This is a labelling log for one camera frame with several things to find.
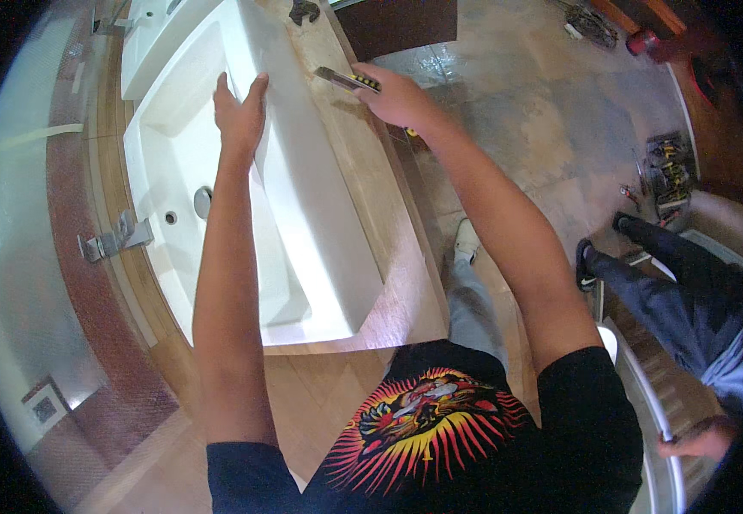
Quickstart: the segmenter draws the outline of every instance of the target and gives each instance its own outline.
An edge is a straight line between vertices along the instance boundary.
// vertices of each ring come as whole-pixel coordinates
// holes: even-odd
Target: utility knife blade
[[[346,91],[354,91],[358,87],[361,87],[370,91],[374,91],[375,93],[379,93],[379,91],[372,86],[372,84],[375,84],[375,82],[369,81],[369,84],[366,84],[363,81],[349,77],[347,75],[344,75],[343,73],[338,73],[330,67],[321,66],[317,68],[315,70],[315,75],[331,82],[336,86],[342,87]]]

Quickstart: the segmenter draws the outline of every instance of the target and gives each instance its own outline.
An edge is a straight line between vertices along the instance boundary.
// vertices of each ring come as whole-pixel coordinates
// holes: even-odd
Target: red object
[[[635,32],[626,39],[626,48],[629,54],[640,55],[643,52],[649,52],[660,44],[660,39],[653,31],[644,29]]]

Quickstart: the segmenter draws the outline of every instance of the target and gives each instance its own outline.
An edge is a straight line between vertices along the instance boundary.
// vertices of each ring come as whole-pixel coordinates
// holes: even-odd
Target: bathroom floor
[[[632,149],[649,136],[686,131],[668,68],[570,39],[554,2],[460,0],[458,40],[377,57],[413,77],[472,134],[548,217],[573,262],[592,235],[628,250],[608,227],[633,212],[620,185],[637,184]],[[392,129],[409,187],[438,263],[465,213],[428,149]],[[536,376],[519,310],[488,255],[475,268],[495,301],[512,368],[509,384],[539,422]],[[345,422],[380,381],[392,350],[267,357],[275,424],[289,468],[306,481]],[[202,434],[189,424],[114,512],[210,511]]]

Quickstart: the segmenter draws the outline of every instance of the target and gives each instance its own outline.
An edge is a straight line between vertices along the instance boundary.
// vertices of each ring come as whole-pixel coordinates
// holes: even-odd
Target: sink basin
[[[192,30],[220,0],[132,0],[123,42],[120,97],[139,100]]]
[[[291,42],[253,2],[223,0],[206,16],[124,135],[131,196],[138,220],[150,218],[146,252],[162,293],[192,343],[206,226],[194,198],[217,173],[212,91],[223,71],[240,100],[258,72],[270,75],[248,178],[263,344],[349,337],[382,290],[380,273]]]

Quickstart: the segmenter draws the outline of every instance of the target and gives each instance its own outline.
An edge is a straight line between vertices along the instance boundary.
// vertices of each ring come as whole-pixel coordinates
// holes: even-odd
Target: sink drain
[[[212,188],[203,186],[195,191],[195,212],[202,220],[209,218],[209,209],[212,208]]]

